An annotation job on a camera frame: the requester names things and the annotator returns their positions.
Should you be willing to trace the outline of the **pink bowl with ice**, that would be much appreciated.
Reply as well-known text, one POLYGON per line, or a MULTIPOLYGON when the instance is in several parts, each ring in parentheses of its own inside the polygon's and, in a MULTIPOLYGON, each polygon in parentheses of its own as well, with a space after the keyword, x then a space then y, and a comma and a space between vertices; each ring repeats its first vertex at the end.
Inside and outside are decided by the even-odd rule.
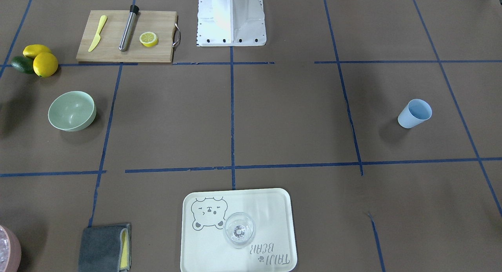
POLYGON ((0 271, 17 272, 22 250, 17 236, 6 226, 0 226, 0 271))

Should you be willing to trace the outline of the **green bowl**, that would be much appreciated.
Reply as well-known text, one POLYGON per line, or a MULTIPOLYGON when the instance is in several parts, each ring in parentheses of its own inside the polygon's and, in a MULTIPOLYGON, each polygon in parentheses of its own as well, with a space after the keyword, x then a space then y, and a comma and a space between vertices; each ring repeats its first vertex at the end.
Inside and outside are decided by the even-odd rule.
POLYGON ((48 109, 48 121, 56 129, 77 132, 95 120, 97 107, 84 91, 69 91, 57 97, 48 109))

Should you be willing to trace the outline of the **cream bear tray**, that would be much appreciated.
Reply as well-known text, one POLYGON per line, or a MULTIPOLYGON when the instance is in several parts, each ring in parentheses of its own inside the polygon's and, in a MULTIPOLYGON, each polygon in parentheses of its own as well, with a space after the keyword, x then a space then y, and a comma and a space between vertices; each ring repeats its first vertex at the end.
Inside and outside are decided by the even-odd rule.
POLYGON ((219 190, 185 197, 182 272, 290 272, 297 263, 286 190, 219 190))

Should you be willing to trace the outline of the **grey folded cloth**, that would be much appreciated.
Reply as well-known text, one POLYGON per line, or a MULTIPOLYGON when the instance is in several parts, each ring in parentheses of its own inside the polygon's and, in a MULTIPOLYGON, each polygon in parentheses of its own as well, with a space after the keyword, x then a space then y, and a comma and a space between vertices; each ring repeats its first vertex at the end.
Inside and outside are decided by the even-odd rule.
POLYGON ((129 272, 131 224, 85 228, 81 235, 79 272, 129 272))

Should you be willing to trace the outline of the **clear wine glass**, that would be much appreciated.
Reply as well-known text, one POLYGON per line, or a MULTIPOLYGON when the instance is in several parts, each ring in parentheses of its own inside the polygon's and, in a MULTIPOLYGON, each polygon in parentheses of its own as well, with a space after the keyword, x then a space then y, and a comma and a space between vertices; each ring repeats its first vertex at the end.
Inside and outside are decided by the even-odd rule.
POLYGON ((228 243, 236 249, 249 245, 256 235, 256 223, 244 212, 231 214, 224 225, 224 236, 228 243))

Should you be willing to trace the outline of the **yellow lemon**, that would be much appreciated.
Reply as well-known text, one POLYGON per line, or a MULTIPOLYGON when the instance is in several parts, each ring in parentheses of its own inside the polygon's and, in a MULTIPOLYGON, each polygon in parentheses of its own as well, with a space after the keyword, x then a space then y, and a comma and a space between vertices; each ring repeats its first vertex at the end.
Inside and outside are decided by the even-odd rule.
POLYGON ((52 53, 51 49, 42 44, 28 45, 23 49, 23 55, 30 59, 35 59, 41 53, 52 53))
POLYGON ((33 61, 33 70, 38 77, 50 77, 57 71, 58 67, 56 56, 49 52, 38 54, 33 61))

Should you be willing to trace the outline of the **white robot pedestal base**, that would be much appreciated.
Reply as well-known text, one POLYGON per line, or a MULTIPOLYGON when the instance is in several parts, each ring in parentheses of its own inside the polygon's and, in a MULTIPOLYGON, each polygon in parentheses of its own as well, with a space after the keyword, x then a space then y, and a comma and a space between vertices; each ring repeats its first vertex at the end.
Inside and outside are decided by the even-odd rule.
POLYGON ((267 43, 263 0, 198 0, 196 45, 249 47, 267 43))

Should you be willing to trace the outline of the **half lemon slice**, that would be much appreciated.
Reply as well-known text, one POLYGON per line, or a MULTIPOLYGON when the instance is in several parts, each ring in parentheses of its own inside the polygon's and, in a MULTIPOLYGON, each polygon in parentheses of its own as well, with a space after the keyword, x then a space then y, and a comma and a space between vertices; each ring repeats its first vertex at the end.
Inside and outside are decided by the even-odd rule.
POLYGON ((149 48, 158 44, 158 36, 154 32, 144 32, 139 36, 140 43, 149 48))

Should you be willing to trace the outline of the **steel muddler black tip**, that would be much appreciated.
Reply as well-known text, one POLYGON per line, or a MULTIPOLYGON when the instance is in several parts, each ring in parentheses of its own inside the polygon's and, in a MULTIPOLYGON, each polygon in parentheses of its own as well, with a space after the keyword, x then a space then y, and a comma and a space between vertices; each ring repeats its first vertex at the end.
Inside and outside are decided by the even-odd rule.
POLYGON ((131 37, 133 34, 133 27, 136 23, 137 15, 139 13, 139 7, 135 4, 132 4, 129 9, 129 16, 127 19, 126 26, 124 28, 124 32, 122 34, 122 38, 119 44, 120 52, 125 52, 129 48, 131 37))

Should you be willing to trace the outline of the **green lime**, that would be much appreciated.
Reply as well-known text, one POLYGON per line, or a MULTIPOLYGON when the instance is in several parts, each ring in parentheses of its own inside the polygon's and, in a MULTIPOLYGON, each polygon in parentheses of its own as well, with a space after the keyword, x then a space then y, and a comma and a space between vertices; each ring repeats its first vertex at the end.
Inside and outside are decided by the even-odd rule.
POLYGON ((15 56, 11 60, 11 66, 24 74, 31 75, 34 74, 33 59, 25 56, 15 56))

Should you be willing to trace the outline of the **light blue cup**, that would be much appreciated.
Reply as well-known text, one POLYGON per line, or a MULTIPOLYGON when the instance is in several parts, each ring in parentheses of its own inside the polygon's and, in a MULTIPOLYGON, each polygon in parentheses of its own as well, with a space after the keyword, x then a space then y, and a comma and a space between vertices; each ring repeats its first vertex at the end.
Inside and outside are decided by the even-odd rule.
POLYGON ((408 102, 403 111, 398 115, 398 123, 406 129, 410 129, 429 120, 432 117, 432 108, 421 99, 413 99, 408 102))

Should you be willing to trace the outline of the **yellow plastic knife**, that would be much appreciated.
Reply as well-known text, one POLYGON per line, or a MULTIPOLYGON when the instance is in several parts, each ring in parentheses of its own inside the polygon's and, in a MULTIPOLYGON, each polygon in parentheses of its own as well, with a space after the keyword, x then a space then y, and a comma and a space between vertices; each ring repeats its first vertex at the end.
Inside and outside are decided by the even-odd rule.
POLYGON ((99 44, 100 40, 102 39, 102 37, 101 37, 100 34, 102 32, 102 29, 104 28, 104 25, 107 22, 107 19, 108 19, 108 17, 106 15, 102 15, 100 17, 99 23, 98 23, 98 27, 96 29, 93 41, 91 42, 90 47, 88 48, 88 52, 92 52, 97 47, 97 45, 99 44))

